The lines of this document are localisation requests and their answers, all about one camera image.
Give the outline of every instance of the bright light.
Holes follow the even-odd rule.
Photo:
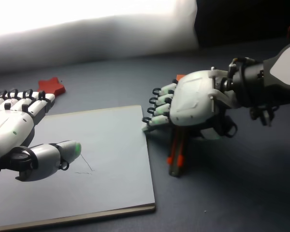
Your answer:
[[[0,35],[112,15],[170,15],[176,0],[0,0]]]

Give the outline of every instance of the gray table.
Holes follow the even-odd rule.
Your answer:
[[[50,114],[140,104],[151,90],[176,74],[227,69],[236,56],[275,56],[284,40],[218,47],[198,54],[101,61],[0,77],[0,88],[37,88],[38,80],[59,77],[67,92]],[[152,214],[39,228],[65,232],[290,232],[290,105],[277,112],[272,128],[251,121],[247,109],[229,114],[239,126],[233,139],[190,143],[188,168],[168,175],[169,135],[153,132],[148,150],[157,210]]]

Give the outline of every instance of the white robotic hand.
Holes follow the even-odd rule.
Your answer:
[[[76,141],[28,148],[35,125],[54,103],[55,95],[44,91],[0,91],[0,171],[18,171],[20,181],[40,180],[58,169],[67,170],[80,155],[81,145]]]
[[[218,139],[237,126],[225,116],[225,109],[238,108],[233,91],[221,91],[227,71],[212,70],[190,73],[179,81],[155,88],[144,117],[143,131],[152,131],[165,125],[189,128],[192,135],[203,139]]]

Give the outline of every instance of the whiteboard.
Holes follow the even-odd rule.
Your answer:
[[[141,106],[46,116],[30,146],[77,140],[68,170],[35,182],[0,172],[0,227],[154,204]]]

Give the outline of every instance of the green dot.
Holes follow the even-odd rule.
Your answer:
[[[82,146],[80,143],[76,143],[75,145],[75,153],[79,156],[81,154],[82,151]]]

